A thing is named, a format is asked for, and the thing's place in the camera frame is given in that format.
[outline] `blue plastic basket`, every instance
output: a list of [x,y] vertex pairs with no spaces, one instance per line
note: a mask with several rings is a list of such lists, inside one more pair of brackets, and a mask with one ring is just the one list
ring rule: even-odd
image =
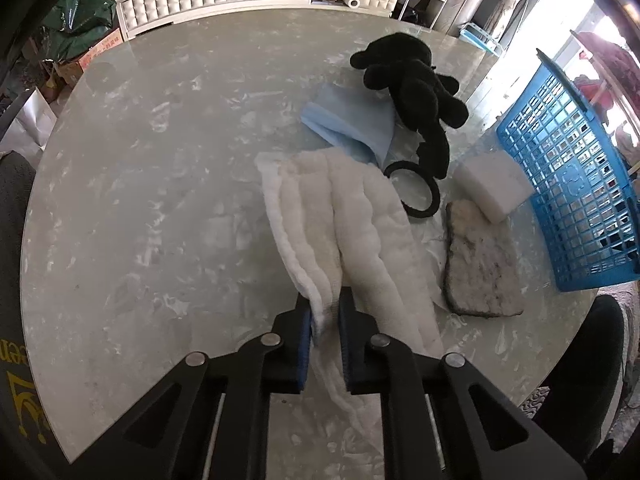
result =
[[636,196],[591,105],[562,70],[542,65],[497,127],[526,172],[559,290],[640,278]]

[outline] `white sponge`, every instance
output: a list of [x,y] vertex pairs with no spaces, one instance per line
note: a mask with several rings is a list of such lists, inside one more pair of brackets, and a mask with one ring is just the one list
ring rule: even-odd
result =
[[453,179],[493,224],[502,222],[534,192],[522,168],[504,150],[467,158]]

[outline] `red cloth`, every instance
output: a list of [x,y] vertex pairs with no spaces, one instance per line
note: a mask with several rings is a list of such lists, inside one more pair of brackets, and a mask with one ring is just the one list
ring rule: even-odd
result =
[[640,67],[636,60],[622,47],[603,40],[593,32],[578,32],[578,38],[618,80],[629,95],[636,115],[640,116]]
[[[587,98],[587,101],[590,102],[596,96],[598,90],[600,90],[602,81],[588,78],[578,78],[574,80],[574,84],[576,85],[577,89],[582,92],[582,95]],[[598,98],[597,102],[599,102],[605,110],[611,110],[613,108],[613,96],[611,95],[611,92],[609,90],[605,90]]]

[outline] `black chair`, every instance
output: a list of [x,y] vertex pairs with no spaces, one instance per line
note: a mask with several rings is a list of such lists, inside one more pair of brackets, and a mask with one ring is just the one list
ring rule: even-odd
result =
[[0,155],[0,478],[54,480],[68,461],[36,393],[20,315],[20,248],[35,170]]
[[598,296],[558,364],[550,391],[533,417],[564,450],[584,462],[600,441],[623,365],[624,319],[611,296]]

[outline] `marble table top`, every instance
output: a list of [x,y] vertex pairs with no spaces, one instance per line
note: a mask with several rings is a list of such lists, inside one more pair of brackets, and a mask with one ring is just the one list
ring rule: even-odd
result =
[[[293,307],[255,155],[325,147],[300,123],[301,107],[323,82],[359,83],[349,56],[396,30],[421,34],[438,70],[463,87],[473,80],[482,52],[469,44],[330,10],[173,25],[89,66],[38,168],[22,251],[28,355],[70,459],[189,351],[235,351]],[[471,123],[450,133],[453,159],[483,149]],[[417,143],[398,128],[390,160]],[[402,193],[418,200],[417,189]],[[445,199],[457,193],[444,181]],[[414,222],[417,243],[441,221]],[[558,293],[529,205],[511,224],[524,314],[485,320],[436,309],[445,347],[521,402],[560,358],[593,293]],[[437,251],[424,257],[444,262]],[[312,373],[302,396],[271,405],[268,478],[382,478],[381,455]]]

